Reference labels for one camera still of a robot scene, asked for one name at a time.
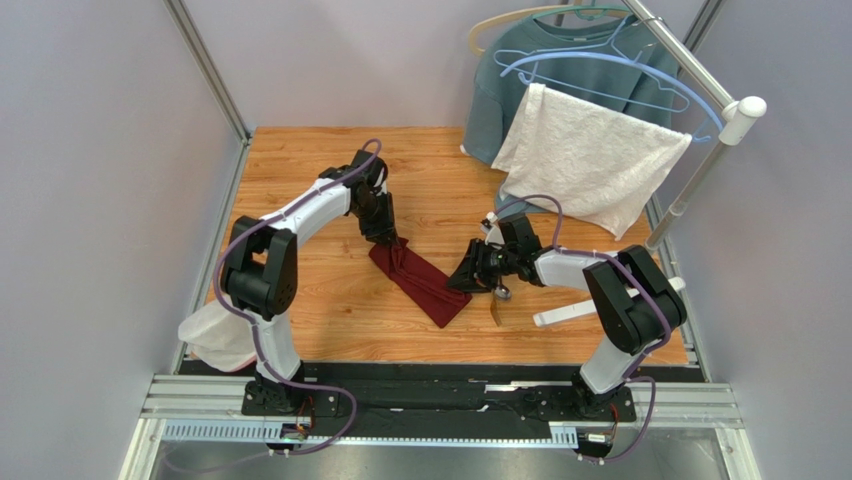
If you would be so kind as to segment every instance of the wooden tabletop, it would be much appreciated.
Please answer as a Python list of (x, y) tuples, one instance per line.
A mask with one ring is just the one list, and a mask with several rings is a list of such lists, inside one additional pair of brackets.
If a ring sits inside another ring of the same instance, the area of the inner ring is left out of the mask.
[[(409, 246), (446, 274), (458, 266), (479, 222), (493, 209), (505, 173), (461, 154), (457, 128), (260, 128), (237, 194), (231, 222), (259, 217), (303, 193), (329, 166), (348, 164), (372, 137), (384, 144), (396, 225)], [(555, 214), (530, 215), (547, 244)], [(595, 225), (566, 217), (560, 243), (583, 250), (619, 250), (648, 236), (643, 217), (622, 241)], [(296, 349), (306, 360), (394, 362), (582, 363), (603, 336), (595, 315), (538, 328), (537, 312), (587, 300), (585, 292), (539, 288), (506, 279), (513, 298), (490, 313), (491, 295), (473, 301), (438, 328), (367, 256), (372, 244), (354, 217), (337, 219), (299, 251), (299, 290), (291, 307)], [(646, 363), (687, 362), (678, 332)]]

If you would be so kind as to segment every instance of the white cloth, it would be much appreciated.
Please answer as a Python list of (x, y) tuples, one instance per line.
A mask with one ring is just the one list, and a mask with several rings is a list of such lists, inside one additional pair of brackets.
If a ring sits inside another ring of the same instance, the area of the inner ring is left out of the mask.
[[(501, 196), (551, 195), (565, 215), (620, 240), (691, 142), (689, 134), (533, 83), (491, 167), (509, 173)], [(556, 211), (547, 200), (529, 203)]]
[(190, 353), (223, 372), (239, 370), (256, 358), (248, 322), (216, 300), (181, 322), (178, 338), (189, 344)]

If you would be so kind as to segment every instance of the teal shirt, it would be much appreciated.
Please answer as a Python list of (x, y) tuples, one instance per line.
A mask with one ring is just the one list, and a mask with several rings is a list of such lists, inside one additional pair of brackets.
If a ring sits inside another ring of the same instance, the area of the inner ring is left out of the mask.
[[(473, 103), (465, 128), (463, 142), (465, 150), (474, 158), (491, 165), (509, 133), (515, 112), (527, 89), (527, 86), (518, 79), (517, 72), (510, 72), (505, 77), (500, 77), (504, 67), (494, 61), (494, 52), (502, 49), (531, 52), (538, 49), (600, 44), (606, 41), (622, 20), (616, 19), (591, 27), (568, 29), (547, 25), (527, 17), (506, 31), (485, 51), (477, 67)], [(635, 58), (643, 47), (657, 43), (656, 37), (644, 25), (631, 26), (635, 21), (635, 17), (627, 18), (615, 39), (615, 45), (630, 58)], [(617, 55), (609, 46), (585, 51)], [(522, 57), (519, 54), (502, 54), (500, 59), (506, 64), (511, 64)], [(646, 48), (639, 61), (673, 77), (677, 75), (677, 62), (661, 45)], [(521, 68), (529, 70), (532, 64), (523, 65)], [(576, 58), (545, 60), (539, 63), (538, 73), (589, 90), (652, 105), (671, 106), (674, 99), (673, 93), (660, 90), (657, 82), (639, 69), (602, 60)], [(664, 110), (607, 98), (552, 82), (534, 81), (666, 128), (671, 125), (671, 113)]]

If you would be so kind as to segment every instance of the maroon towel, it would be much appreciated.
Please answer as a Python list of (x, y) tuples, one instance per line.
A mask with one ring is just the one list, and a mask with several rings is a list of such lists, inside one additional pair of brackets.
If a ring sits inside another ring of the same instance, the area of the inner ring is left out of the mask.
[(470, 294), (447, 288), (444, 272), (409, 250), (408, 240), (400, 238), (399, 243), (376, 244), (370, 258), (436, 325), (446, 327), (470, 302)]

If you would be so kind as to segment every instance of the wooden hanger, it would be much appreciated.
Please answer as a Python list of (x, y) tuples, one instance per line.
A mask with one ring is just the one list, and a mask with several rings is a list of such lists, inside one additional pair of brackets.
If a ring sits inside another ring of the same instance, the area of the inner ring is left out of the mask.
[[(582, 5), (582, 0), (574, 0), (572, 5), (580, 6)], [(514, 12), (504, 13), (502, 15), (497, 15), (496, 17), (489, 18), (488, 20), (484, 20), (482, 22), (477, 23), (470, 29), (470, 33), (467, 36), (467, 46), (470, 48), (470, 51), (473, 52), (477, 57), (481, 57), (483, 53), (485, 53), (485, 49), (480, 47), (476, 40), (479, 38), (479, 34), (488, 30), (491, 27), (496, 27), (497, 25), (502, 25), (504, 23), (513, 22), (515, 20), (520, 20), (522, 18), (528, 17), (530, 15), (535, 14), (545, 14), (548, 11), (553, 11), (554, 13), (558, 13), (558, 10), (564, 10), (565, 5), (550, 5), (546, 7), (533, 7), (533, 8), (525, 8), (523, 10), (517, 10)], [(589, 5), (588, 10), (594, 11), (596, 10), (593, 5)], [(621, 11), (610, 11), (606, 13), (607, 16), (616, 17), (616, 18), (624, 18), (626, 13)]]

